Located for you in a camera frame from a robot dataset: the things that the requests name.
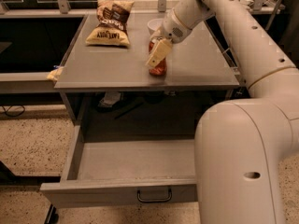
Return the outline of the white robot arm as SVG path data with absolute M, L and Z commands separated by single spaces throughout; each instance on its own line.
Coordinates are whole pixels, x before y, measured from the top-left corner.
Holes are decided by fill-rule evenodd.
M 299 69 L 238 0 L 180 0 L 155 33 L 155 66 L 214 15 L 236 57 L 249 98 L 210 107 L 195 132 L 201 224 L 285 224 L 278 164 L 299 149 Z

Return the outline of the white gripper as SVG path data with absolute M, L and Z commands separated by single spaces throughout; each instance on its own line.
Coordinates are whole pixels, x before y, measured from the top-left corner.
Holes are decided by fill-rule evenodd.
M 146 65 L 149 68 L 156 67 L 171 52 L 172 42 L 182 42 L 191 31 L 178 19 L 175 10 L 171 9 L 164 17 L 161 29 L 158 28 L 150 36 L 151 50 Z

